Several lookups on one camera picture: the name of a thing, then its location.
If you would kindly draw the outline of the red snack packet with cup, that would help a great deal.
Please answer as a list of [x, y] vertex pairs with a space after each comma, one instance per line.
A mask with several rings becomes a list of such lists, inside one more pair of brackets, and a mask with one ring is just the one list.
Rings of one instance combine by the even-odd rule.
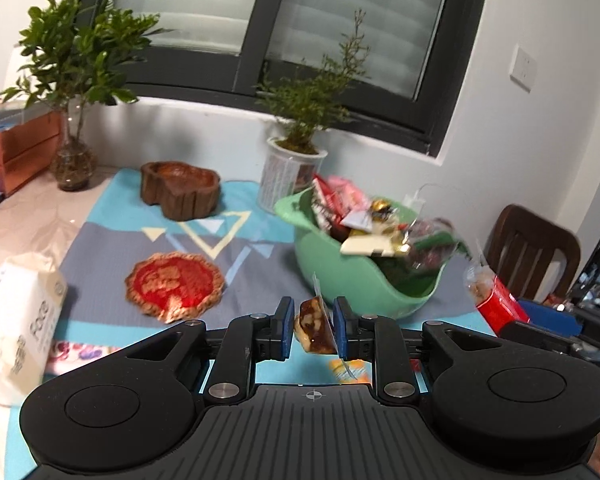
[[513, 322], [529, 323], [529, 315], [486, 263], [480, 247], [463, 240], [458, 248], [469, 260], [464, 274], [465, 287], [493, 333], [500, 336]]

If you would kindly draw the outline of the brown clear candy packet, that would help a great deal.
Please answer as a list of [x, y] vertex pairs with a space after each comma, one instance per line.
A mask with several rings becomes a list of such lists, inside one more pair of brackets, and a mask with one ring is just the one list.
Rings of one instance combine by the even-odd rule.
[[314, 296], [300, 304], [294, 317], [294, 336], [306, 353], [337, 354], [337, 345], [332, 329], [321, 284], [316, 274], [312, 275]]

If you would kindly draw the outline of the clear bag with green header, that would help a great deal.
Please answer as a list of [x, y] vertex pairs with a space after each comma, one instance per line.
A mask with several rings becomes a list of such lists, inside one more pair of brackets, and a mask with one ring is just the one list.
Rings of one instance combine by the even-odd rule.
[[406, 241], [410, 251], [405, 263], [414, 272], [437, 272], [457, 254], [472, 257], [464, 238], [445, 218], [418, 218], [407, 229]]

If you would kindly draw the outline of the green plastic bowl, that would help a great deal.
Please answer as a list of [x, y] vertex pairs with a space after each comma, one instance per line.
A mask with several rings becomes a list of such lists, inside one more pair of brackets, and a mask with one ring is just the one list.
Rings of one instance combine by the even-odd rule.
[[340, 243], [320, 230], [311, 209], [312, 191], [283, 197], [275, 213], [294, 227], [294, 254], [304, 279], [320, 281], [323, 297], [346, 297], [357, 314], [407, 318], [424, 304], [450, 315], [465, 300], [463, 278], [469, 262], [460, 255], [433, 274], [404, 278], [398, 287], [366, 256], [346, 256]]

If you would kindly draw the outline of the red gold round packet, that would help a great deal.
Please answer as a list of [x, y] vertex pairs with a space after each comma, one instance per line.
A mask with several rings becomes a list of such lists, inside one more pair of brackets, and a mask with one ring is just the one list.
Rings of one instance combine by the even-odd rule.
[[201, 318], [222, 298], [225, 278], [206, 257], [153, 254], [125, 278], [125, 298], [164, 324]]

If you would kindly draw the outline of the dark wooden chair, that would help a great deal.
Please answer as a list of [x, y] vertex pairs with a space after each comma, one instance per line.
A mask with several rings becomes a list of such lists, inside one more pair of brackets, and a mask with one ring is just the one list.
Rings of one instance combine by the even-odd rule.
[[565, 299], [581, 260], [577, 237], [523, 206], [510, 204], [494, 224], [486, 262], [516, 298], [533, 300], [558, 252], [565, 267], [550, 294]]

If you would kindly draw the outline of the cream gold card packet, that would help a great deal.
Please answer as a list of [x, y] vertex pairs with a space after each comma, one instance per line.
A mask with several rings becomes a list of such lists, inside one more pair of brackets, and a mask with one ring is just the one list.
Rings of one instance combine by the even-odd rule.
[[340, 252], [348, 256], [400, 257], [411, 252], [411, 245], [402, 238], [394, 240], [385, 235], [355, 235], [347, 238], [340, 246]]

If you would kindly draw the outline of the brown wooden tray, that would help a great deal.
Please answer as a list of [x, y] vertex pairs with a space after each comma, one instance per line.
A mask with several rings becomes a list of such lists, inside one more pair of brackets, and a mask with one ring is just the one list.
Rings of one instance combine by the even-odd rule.
[[217, 172], [186, 162], [148, 162], [140, 167], [140, 198], [159, 206], [170, 220], [207, 218], [218, 206], [221, 178]]

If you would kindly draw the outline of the white purple snack packet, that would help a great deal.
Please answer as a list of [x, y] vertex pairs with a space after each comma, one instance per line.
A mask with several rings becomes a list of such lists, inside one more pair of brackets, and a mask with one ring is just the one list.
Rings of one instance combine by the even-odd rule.
[[45, 367], [45, 374], [58, 376], [97, 361], [118, 351], [118, 347], [81, 344], [58, 340], [52, 343]]

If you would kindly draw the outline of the white tissue pack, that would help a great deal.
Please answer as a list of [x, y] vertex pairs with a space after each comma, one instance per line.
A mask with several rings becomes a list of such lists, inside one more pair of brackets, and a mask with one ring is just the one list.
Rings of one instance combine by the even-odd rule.
[[43, 379], [68, 285], [39, 252], [0, 265], [0, 405], [19, 405]]

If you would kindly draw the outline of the feathery plant in white pot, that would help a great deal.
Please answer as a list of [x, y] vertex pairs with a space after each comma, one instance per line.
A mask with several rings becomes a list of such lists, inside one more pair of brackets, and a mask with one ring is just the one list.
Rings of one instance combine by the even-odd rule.
[[264, 210], [272, 212], [279, 200], [311, 186], [327, 156], [314, 136], [349, 118], [341, 97], [365, 75], [370, 53], [362, 32], [364, 18], [363, 10], [354, 11], [353, 28], [341, 36], [338, 54], [323, 55], [317, 68], [301, 62], [291, 75], [265, 72], [258, 83], [258, 102], [275, 118], [278, 129], [266, 140], [258, 195]]

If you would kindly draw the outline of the copper orange box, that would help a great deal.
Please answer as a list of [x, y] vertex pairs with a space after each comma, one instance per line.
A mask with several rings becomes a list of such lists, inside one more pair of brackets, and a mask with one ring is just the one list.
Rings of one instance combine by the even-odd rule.
[[61, 129], [60, 115], [44, 104], [0, 104], [1, 193], [14, 194], [50, 166]]

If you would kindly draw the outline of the dark framed window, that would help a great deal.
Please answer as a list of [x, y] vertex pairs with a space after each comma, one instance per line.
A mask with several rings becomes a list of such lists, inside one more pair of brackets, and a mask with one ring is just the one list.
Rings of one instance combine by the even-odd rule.
[[[80, 0], [96, 6], [102, 0]], [[141, 96], [256, 110], [260, 83], [310, 76], [353, 29], [370, 50], [344, 94], [348, 131], [436, 156], [484, 0], [112, 0], [157, 14], [161, 34], [126, 69]]]

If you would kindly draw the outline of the leafy plant in glass vase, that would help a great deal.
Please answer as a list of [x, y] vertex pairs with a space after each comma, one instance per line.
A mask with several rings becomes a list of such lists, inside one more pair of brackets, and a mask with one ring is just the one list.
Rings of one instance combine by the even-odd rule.
[[46, 0], [30, 6], [29, 25], [20, 32], [26, 62], [15, 82], [1, 91], [4, 102], [42, 103], [60, 117], [61, 141], [50, 162], [58, 188], [81, 191], [97, 166], [83, 140], [88, 111], [96, 104], [133, 104], [123, 67], [143, 62], [151, 38], [164, 29], [158, 13], [121, 9], [114, 0], [84, 6], [80, 0]]

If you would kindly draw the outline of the white wall switch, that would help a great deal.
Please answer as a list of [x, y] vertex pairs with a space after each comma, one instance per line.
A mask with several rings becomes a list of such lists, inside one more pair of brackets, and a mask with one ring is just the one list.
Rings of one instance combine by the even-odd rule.
[[530, 92], [534, 86], [538, 64], [532, 56], [519, 44], [516, 45], [512, 65], [509, 69], [509, 79], [524, 91]]

